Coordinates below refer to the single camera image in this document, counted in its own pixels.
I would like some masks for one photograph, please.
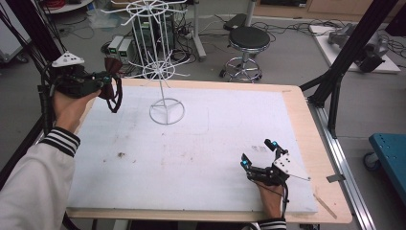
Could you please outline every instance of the concrete floor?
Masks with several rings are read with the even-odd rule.
[[[64,13],[54,17],[58,27],[61,23],[80,21],[84,11]],[[201,28],[216,17],[201,20]],[[255,21],[286,27],[298,20],[256,18]],[[129,27],[95,29],[88,27],[88,21],[76,24],[75,34],[68,34],[62,42],[71,53],[85,59],[88,72],[100,71],[103,67],[101,46],[110,41],[113,35],[125,35]],[[227,34],[219,30],[221,23],[212,23],[206,34]],[[301,85],[325,73],[327,62],[313,37],[294,31],[274,34],[276,41],[266,51],[256,57],[263,71],[258,83]],[[218,76],[222,63],[239,54],[227,48],[227,36],[201,36],[207,52],[207,59],[179,66],[179,73],[190,73],[188,81],[226,81]],[[406,66],[406,60],[389,52],[388,57],[395,64]],[[372,151],[368,137],[376,132],[406,133],[406,76],[398,74],[362,74],[347,72],[342,82],[337,116],[337,135],[350,165],[360,192],[371,213],[376,229],[406,229],[406,208],[395,192],[384,171],[368,172],[362,162],[365,153]],[[40,116],[36,86],[39,74],[32,62],[27,64],[12,61],[0,69],[0,168],[3,168],[11,155],[30,131]],[[304,92],[310,96],[314,89]],[[82,229],[90,229],[91,219],[75,219]],[[113,229],[114,221],[101,220],[99,229]],[[181,223],[182,229],[193,229],[193,223]],[[322,224],[322,229],[361,229],[356,218],[349,224]],[[297,223],[288,223],[288,229],[300,229]]]

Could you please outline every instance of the sleeve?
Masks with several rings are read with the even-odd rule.
[[[79,138],[55,127],[18,161],[0,192],[0,229],[60,229]]]
[[[284,218],[269,218],[258,222],[260,230],[284,230],[286,220]]]

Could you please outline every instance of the black and white striped cuff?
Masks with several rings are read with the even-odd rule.
[[[286,229],[286,220],[284,218],[270,218],[259,221],[258,225],[261,230],[282,230]]]
[[[58,150],[74,157],[78,146],[80,145],[80,139],[75,134],[61,127],[54,127],[52,131],[39,143],[53,146]]]

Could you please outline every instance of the blue cart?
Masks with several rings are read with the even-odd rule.
[[[365,167],[377,171],[382,166],[406,205],[406,135],[375,133],[370,143],[374,152],[365,154]]]

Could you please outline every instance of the hand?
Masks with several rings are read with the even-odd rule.
[[[267,186],[262,182],[256,181],[259,188],[260,199],[262,200],[263,210],[266,216],[271,219],[281,217],[281,200],[283,195],[283,187]]]
[[[56,127],[62,127],[72,133],[80,125],[80,117],[86,109],[87,103],[96,98],[101,91],[89,94],[79,99],[70,98],[58,91],[54,94],[54,110]]]

